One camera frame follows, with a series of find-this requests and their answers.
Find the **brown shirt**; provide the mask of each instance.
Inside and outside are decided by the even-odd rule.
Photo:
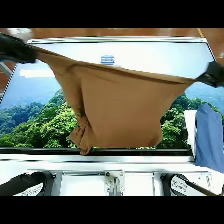
[[[135,148],[162,140],[160,119],[196,80],[69,59],[35,47],[62,86],[79,128],[70,139],[87,154],[91,147]]]

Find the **wooden floor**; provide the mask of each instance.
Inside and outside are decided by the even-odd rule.
[[[75,36],[190,36],[207,38],[218,62],[224,65],[224,28],[32,28],[30,33],[13,34],[8,28],[0,32],[17,36],[23,40],[31,38],[75,37]],[[8,63],[12,70],[15,63]],[[8,77],[0,72],[0,92]]]

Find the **display screen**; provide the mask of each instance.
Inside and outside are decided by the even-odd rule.
[[[35,46],[69,58],[123,68],[196,78],[214,60],[206,43],[105,42],[54,43]],[[161,119],[163,140],[145,148],[189,149],[185,110],[202,103],[224,114],[224,89],[194,83],[177,98]],[[0,104],[0,147],[75,148],[68,139],[78,127],[61,86],[49,66],[17,64]]]

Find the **folded blue cloth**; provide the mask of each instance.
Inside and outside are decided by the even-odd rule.
[[[196,114],[196,162],[195,165],[208,167],[224,173],[223,126],[220,113],[208,104],[202,104]]]

